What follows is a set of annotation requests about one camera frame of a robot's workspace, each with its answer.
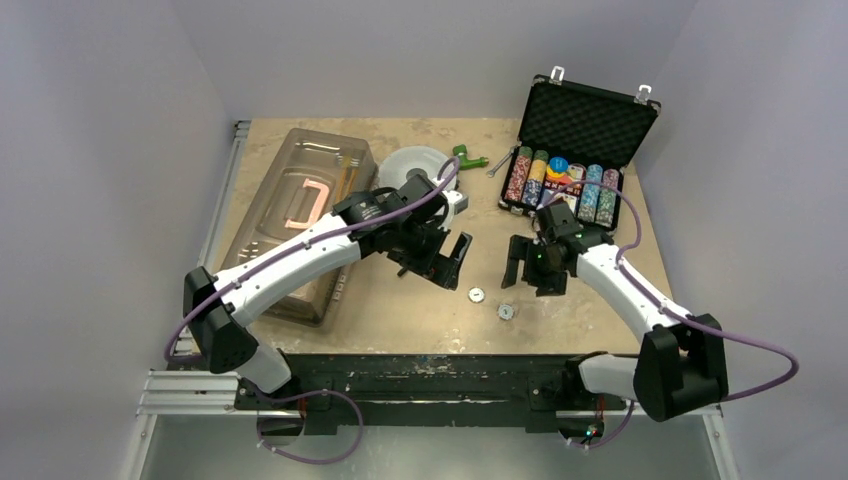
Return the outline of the yellow dealer button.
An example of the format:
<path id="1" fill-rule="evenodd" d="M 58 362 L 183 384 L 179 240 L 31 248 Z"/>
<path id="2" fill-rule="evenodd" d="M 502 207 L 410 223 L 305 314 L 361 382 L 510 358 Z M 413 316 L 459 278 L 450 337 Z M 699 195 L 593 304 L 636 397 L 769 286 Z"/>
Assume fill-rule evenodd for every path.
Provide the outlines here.
<path id="1" fill-rule="evenodd" d="M 547 188 L 557 189 L 572 182 L 573 178 L 567 171 L 557 172 L 548 170 L 545 176 L 545 185 Z"/>

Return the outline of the blue poker button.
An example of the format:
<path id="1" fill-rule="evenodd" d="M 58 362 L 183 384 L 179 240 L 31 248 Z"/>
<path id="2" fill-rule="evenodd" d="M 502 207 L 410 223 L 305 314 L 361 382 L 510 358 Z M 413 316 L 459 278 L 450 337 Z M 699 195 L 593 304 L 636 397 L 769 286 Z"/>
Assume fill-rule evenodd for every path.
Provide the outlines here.
<path id="1" fill-rule="evenodd" d="M 562 176 L 564 175 L 569 168 L 569 162 L 563 157 L 552 157 L 547 166 L 547 172 L 549 175 L 553 176 Z"/>

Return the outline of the clear round disc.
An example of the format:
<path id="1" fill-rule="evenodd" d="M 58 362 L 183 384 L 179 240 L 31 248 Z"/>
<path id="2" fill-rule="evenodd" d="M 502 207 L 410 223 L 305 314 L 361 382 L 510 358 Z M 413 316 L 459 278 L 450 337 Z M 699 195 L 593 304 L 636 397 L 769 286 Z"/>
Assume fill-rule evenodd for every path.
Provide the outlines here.
<path id="1" fill-rule="evenodd" d="M 578 163 L 573 163 L 569 165 L 567 173 L 572 181 L 581 181 L 586 178 L 587 170 L 585 166 Z"/>

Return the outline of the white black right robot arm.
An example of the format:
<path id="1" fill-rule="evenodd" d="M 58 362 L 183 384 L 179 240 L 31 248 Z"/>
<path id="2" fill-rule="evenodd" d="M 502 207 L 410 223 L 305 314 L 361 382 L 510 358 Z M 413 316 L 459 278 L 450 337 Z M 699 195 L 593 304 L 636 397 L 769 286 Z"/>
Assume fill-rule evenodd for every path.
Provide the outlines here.
<path id="1" fill-rule="evenodd" d="M 658 422 L 718 403 L 729 393 L 721 325 L 674 312 L 674 302 L 632 270 L 603 229 L 581 224 L 563 203 L 542 208 L 532 237 L 509 241 L 502 288 L 518 281 L 538 297 L 560 296 L 571 278 L 598 293 L 640 342 L 635 356 L 592 352 L 567 361 L 561 392 L 576 407 L 599 394 L 633 400 Z"/>

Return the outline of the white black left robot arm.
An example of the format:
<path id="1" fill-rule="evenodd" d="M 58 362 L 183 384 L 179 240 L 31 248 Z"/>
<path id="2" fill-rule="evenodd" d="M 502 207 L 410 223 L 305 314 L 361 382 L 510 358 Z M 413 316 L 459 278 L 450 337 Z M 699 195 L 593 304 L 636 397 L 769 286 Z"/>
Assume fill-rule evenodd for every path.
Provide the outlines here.
<path id="1" fill-rule="evenodd" d="M 469 206 L 466 195 L 420 175 L 401 188 L 349 194 L 305 231 L 244 263 L 184 277 L 184 321 L 209 372 L 236 372 L 259 388 L 272 408 L 297 399 L 298 382 L 284 355 L 261 342 L 251 324 L 300 287 L 372 254 L 454 290 L 472 237 L 441 249 L 452 220 Z"/>

